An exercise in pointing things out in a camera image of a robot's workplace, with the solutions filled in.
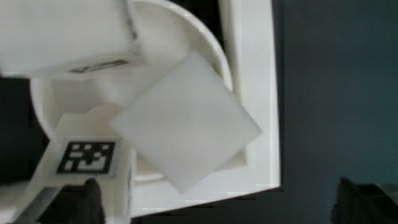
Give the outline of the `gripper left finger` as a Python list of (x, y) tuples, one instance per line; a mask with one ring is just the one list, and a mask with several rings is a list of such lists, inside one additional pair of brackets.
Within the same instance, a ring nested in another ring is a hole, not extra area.
[(81, 185), (44, 187), (14, 224), (105, 224), (101, 188), (94, 179)]

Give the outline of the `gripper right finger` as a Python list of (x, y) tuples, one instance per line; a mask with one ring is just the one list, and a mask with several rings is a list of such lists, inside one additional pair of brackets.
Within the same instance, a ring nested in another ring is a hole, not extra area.
[(339, 179), (332, 224), (398, 224), (398, 184)]

